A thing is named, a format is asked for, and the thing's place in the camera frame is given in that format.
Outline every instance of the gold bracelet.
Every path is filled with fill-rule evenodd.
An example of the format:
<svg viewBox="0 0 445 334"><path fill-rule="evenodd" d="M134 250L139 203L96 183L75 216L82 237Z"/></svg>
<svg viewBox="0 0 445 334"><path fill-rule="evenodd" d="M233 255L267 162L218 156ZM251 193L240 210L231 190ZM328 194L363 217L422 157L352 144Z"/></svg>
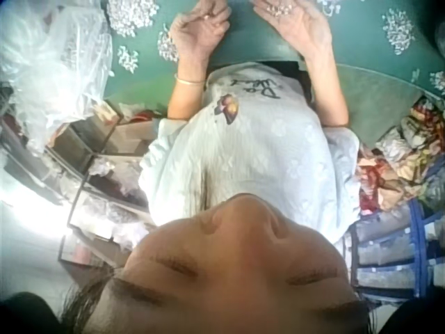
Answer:
<svg viewBox="0 0 445 334"><path fill-rule="evenodd" d="M205 80L204 81L187 81L187 80L182 80L182 79L178 78L178 74L177 73L175 73L175 79L179 83L184 84L184 85L189 85L189 86L198 86L198 85L202 85L202 84L206 83Z"/></svg>

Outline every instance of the closed eye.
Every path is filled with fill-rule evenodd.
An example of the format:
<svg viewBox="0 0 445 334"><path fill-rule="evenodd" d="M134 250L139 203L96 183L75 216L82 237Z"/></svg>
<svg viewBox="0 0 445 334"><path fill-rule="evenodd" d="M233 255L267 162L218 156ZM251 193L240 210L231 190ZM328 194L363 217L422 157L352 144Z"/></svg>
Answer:
<svg viewBox="0 0 445 334"><path fill-rule="evenodd" d="M192 269L191 265L185 264L175 257L154 257L152 260L182 275L190 278L197 277L197 271Z"/></svg>
<svg viewBox="0 0 445 334"><path fill-rule="evenodd" d="M289 278L286 283L290 285L308 285L337 277L339 277L339 272L336 269L314 270L310 271L309 273L304 273L302 275Z"/></svg>

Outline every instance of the woman's left hand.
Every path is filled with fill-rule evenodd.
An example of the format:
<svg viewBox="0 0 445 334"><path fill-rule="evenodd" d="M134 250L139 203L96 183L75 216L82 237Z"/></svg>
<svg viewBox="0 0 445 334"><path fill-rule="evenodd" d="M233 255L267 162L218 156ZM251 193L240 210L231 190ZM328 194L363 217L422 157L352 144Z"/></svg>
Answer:
<svg viewBox="0 0 445 334"><path fill-rule="evenodd" d="M170 29L179 59L208 62L229 30L231 13L227 0L199 0L191 12L179 14Z"/></svg>

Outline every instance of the white shirt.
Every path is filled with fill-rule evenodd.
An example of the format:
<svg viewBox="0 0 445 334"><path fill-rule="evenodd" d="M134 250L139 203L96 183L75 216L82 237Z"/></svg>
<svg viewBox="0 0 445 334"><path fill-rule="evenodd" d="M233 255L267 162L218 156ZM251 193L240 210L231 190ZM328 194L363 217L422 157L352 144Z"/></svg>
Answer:
<svg viewBox="0 0 445 334"><path fill-rule="evenodd" d="M296 80L256 63L226 67L209 77L204 105L189 122L162 120L141 162L155 224L197 214L205 195L213 207L237 193L332 243L358 220L358 138L322 128Z"/></svg>

